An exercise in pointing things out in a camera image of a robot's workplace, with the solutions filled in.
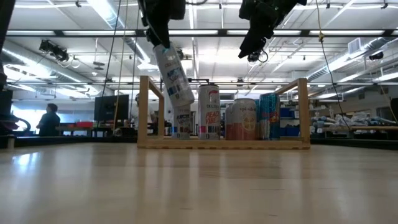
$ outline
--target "beverage can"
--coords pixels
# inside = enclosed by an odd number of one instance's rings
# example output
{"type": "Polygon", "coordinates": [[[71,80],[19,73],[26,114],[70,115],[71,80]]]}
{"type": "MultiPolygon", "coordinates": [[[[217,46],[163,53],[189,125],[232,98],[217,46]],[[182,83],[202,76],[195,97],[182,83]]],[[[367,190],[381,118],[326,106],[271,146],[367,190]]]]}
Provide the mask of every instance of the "beverage can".
{"type": "Polygon", "coordinates": [[[172,138],[180,140],[190,139],[191,105],[174,108],[172,138]]]}
{"type": "Polygon", "coordinates": [[[256,103],[237,99],[233,105],[233,140],[256,140],[256,103]]]}
{"type": "Polygon", "coordinates": [[[260,139],[278,140],[280,138],[279,95],[266,93],[260,95],[260,139]]]}
{"type": "Polygon", "coordinates": [[[220,91],[217,85],[201,85],[198,92],[199,139],[220,140],[220,91]]]}
{"type": "Polygon", "coordinates": [[[169,49],[159,44],[153,51],[173,108],[192,104],[195,97],[173,43],[169,49]]]}
{"type": "Polygon", "coordinates": [[[233,103],[229,103],[225,109],[225,139],[233,138],[233,103]]]}

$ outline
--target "computer monitor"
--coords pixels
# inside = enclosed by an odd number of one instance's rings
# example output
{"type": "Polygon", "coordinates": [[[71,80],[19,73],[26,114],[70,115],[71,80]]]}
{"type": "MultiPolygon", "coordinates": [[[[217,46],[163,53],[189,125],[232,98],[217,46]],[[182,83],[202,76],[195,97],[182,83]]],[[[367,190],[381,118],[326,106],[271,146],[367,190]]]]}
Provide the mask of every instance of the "computer monitor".
{"type": "MultiPolygon", "coordinates": [[[[110,121],[114,119],[118,96],[104,96],[95,98],[94,120],[110,121]]],[[[129,95],[119,95],[118,115],[116,120],[129,119],[129,95]]]]}
{"type": "Polygon", "coordinates": [[[12,91],[0,91],[0,115],[10,115],[12,91]]]}

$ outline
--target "white can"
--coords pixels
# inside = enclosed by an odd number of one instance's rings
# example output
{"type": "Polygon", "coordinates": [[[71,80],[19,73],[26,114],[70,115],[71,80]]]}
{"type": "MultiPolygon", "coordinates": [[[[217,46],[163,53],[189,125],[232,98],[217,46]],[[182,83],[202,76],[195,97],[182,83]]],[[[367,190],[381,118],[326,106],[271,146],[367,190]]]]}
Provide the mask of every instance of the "white can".
{"type": "Polygon", "coordinates": [[[226,105],[225,109],[225,139],[232,140],[233,138],[233,103],[226,105]]]}
{"type": "Polygon", "coordinates": [[[237,99],[233,105],[233,139],[256,140],[256,103],[252,99],[237,99]]]}
{"type": "Polygon", "coordinates": [[[169,49],[159,44],[154,47],[154,54],[173,108],[192,104],[195,97],[173,43],[169,49]]]}
{"type": "Polygon", "coordinates": [[[180,106],[174,108],[174,120],[172,127],[172,138],[189,140],[191,127],[190,127],[190,113],[191,105],[180,106]]]}
{"type": "Polygon", "coordinates": [[[199,139],[220,140],[220,90],[217,85],[201,85],[198,95],[199,139]]]}

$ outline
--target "person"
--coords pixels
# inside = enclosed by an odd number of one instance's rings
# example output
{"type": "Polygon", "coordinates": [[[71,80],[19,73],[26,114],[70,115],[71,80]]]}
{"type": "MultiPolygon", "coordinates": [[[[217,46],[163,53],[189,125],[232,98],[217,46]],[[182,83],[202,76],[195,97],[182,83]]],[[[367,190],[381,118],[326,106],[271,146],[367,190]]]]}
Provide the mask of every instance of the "person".
{"type": "MultiPolygon", "coordinates": [[[[136,95],[136,102],[137,102],[137,106],[133,105],[132,110],[131,110],[131,117],[134,120],[134,128],[136,130],[138,130],[139,93],[136,95]]],[[[156,123],[155,111],[150,106],[148,106],[147,122],[148,122],[148,124],[156,123]]]]}
{"type": "Polygon", "coordinates": [[[58,111],[58,106],[53,103],[49,103],[45,110],[47,113],[43,114],[42,119],[36,126],[36,128],[40,129],[39,136],[58,136],[59,131],[55,129],[60,125],[61,121],[60,117],[56,114],[58,111]]]}

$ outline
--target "wooden shelf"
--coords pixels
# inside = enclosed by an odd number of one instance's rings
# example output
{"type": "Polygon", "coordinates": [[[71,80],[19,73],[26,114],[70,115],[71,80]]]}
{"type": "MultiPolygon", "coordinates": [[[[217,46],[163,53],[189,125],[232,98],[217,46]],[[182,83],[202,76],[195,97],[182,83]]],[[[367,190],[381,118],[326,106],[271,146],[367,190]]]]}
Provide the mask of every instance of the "wooden shelf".
{"type": "Polygon", "coordinates": [[[192,137],[192,140],[176,140],[164,137],[164,96],[147,76],[140,77],[139,126],[137,146],[141,149],[309,149],[310,117],[308,112],[307,79],[299,78],[277,90],[283,94],[295,86],[298,87],[298,104],[300,114],[300,134],[298,138],[281,138],[279,141],[204,141],[192,137]],[[159,135],[147,135],[148,91],[152,90],[159,97],[159,135]]]}

